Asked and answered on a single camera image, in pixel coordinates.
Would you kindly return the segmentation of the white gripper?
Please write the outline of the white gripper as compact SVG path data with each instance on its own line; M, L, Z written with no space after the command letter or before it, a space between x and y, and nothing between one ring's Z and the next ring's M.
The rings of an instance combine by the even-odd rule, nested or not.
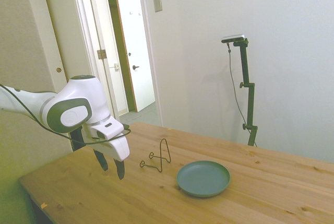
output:
M123 126L84 126L85 144L94 149L94 154L101 168L107 171L109 166L105 155L114 158L117 176L122 180L125 176L125 160L129 154L129 146Z

